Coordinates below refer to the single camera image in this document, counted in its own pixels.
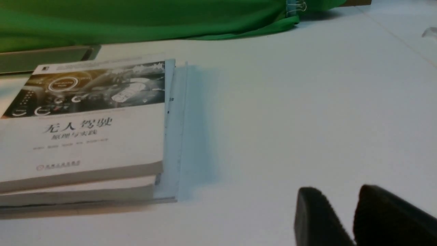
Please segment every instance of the book stack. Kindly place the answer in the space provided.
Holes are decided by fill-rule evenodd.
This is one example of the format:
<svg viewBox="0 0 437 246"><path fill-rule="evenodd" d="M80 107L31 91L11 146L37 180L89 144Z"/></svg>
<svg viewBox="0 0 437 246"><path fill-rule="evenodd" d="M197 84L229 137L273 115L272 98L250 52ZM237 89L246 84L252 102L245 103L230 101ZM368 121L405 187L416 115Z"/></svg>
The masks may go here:
<svg viewBox="0 0 437 246"><path fill-rule="evenodd" d="M187 65L40 65L0 119L0 213L176 201Z"/></svg>

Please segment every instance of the cover image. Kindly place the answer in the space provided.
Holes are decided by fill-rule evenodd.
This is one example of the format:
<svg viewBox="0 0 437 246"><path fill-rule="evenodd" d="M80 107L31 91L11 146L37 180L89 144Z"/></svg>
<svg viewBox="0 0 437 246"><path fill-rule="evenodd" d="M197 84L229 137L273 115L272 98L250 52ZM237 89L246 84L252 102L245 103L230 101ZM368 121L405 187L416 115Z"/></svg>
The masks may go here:
<svg viewBox="0 0 437 246"><path fill-rule="evenodd" d="M164 103L164 62L50 74L44 73L50 65L40 69L2 119Z"/></svg>

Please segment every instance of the white table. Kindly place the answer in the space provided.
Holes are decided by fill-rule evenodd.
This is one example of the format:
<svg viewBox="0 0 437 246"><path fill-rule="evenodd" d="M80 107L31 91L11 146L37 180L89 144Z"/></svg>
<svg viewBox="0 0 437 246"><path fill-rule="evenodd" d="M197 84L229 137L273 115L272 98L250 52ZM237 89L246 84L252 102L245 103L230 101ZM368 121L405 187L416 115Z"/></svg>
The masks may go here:
<svg viewBox="0 0 437 246"><path fill-rule="evenodd" d="M292 246L301 186L320 188L349 233L364 183L437 215L437 42L420 37L437 2L334 12L251 39L104 46L99 59L164 51L198 68L180 201L0 220L1 245Z"/></svg>

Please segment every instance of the green cloth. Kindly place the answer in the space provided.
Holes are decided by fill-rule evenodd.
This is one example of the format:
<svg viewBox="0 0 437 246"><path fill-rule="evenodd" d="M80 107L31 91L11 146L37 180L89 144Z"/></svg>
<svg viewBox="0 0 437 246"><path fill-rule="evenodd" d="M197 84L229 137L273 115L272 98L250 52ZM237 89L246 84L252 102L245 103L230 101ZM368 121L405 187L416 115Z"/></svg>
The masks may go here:
<svg viewBox="0 0 437 246"><path fill-rule="evenodd" d="M305 0L306 12L345 0ZM290 30L285 0L2 0L0 52L160 39L233 39Z"/></svg>

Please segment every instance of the black object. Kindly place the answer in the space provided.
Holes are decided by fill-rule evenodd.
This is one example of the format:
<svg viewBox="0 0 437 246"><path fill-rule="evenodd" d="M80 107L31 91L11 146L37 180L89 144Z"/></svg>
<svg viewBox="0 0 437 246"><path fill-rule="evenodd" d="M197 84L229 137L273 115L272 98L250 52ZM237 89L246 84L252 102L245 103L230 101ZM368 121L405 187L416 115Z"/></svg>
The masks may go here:
<svg viewBox="0 0 437 246"><path fill-rule="evenodd" d="M354 217L357 246L437 246L437 219L383 188L363 185ZM298 246L354 246L327 198L299 189L295 216Z"/></svg>

